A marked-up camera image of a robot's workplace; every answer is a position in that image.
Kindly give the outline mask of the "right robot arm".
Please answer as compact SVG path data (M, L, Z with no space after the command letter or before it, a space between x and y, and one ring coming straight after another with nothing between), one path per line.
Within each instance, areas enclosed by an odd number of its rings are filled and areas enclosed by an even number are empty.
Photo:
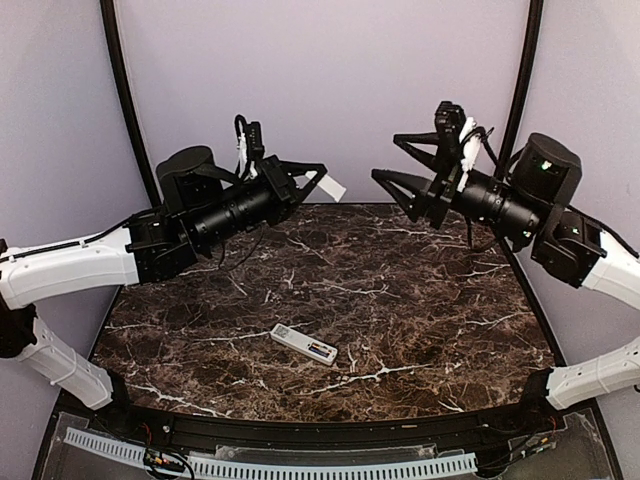
M602 222L571 206L581 179L581 160L540 133L492 174L475 168L488 134L474 127L450 134L397 134L394 142L435 172L434 179L375 169L372 179L411 221L426 218L439 228L449 211L466 224L491 228L496 240L510 240L557 280L639 306L639 254Z

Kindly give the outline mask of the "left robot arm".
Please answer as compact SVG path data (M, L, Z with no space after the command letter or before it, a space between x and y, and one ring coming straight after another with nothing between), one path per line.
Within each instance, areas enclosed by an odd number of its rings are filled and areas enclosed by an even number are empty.
M324 165L282 161L249 150L245 176L220 168L207 146L158 165L161 206L104 232L46 246L1 246L1 356L24 363L51 385L101 410L120 436L141 427L123 379L64 343L36 312L36 302L103 286L159 283L210 258L215 246L263 223L288 219L327 173Z

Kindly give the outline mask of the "blue AAA battery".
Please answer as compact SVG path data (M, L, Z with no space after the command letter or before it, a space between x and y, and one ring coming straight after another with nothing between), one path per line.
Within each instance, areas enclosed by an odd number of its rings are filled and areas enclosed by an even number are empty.
M318 355L318 356L320 356L320 357L323 357L323 358L330 358L330 357L331 357L331 355L332 355L332 352L331 352L331 351L325 351L325 350L317 349L317 348L315 348L315 347L310 347L310 348L309 348L309 351L310 351L311 353L313 353L313 354L315 354L315 355Z

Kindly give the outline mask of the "white remote control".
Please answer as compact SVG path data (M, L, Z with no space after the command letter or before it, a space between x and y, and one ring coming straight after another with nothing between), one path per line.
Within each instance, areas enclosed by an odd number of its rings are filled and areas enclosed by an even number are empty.
M277 343L284 345L326 366L331 366L335 362L338 354L338 350L335 347L330 346L322 341L316 340L304 333L299 332L298 330L295 330L289 326L286 326L280 323L276 324L271 329L271 331L269 332L269 335L271 339L276 341ZM309 348L313 343L331 347L333 349L331 357L323 358L311 353L309 351Z

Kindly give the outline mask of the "white battery cover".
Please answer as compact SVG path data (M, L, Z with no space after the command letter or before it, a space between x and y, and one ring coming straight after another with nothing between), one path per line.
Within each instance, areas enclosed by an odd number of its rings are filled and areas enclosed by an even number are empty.
M318 182L318 186L336 203L340 202L347 192L347 189L342 184L328 174L322 177Z

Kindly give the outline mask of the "orange AAA battery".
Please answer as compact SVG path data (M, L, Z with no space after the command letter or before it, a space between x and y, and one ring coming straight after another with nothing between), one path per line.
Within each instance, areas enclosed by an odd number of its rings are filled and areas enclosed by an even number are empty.
M325 345L320 345L320 344L316 344L316 343L313 343L310 347L315 347L317 349L333 352L333 349L331 347L327 347Z

